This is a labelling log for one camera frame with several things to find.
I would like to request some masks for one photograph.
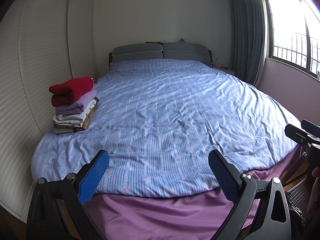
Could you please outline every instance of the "bedside table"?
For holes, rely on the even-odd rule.
[[[221,70],[221,71],[223,71],[224,73],[227,73],[227,74],[229,74],[229,75],[236,76],[236,73],[235,73],[234,71],[230,70],[230,69],[223,69],[223,68],[219,68],[219,67],[216,68],[216,69]]]

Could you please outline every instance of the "pink wall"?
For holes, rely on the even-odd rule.
[[[297,68],[266,58],[258,89],[277,100],[300,121],[320,125],[320,81]]]

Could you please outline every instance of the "bed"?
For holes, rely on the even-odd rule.
[[[100,103],[88,129],[50,131],[31,163],[35,180],[58,180],[107,150],[96,193],[108,194],[85,206],[108,239],[210,238],[232,207],[208,166],[212,149],[259,179],[280,176],[289,163],[296,143],[284,127],[300,122],[253,86],[210,68],[206,47],[128,45],[110,61],[95,85]],[[129,229],[119,233],[115,223]]]

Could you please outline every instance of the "stack of folded clothes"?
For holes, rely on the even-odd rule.
[[[52,105],[56,108],[53,116],[54,131],[57,134],[84,131],[96,111],[96,90],[90,77],[70,79],[63,84],[53,85]]]

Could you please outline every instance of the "folded red sweater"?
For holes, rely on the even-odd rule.
[[[72,104],[92,88],[91,77],[73,78],[62,84],[53,85],[49,87],[49,92],[53,93],[51,103],[54,107]]]

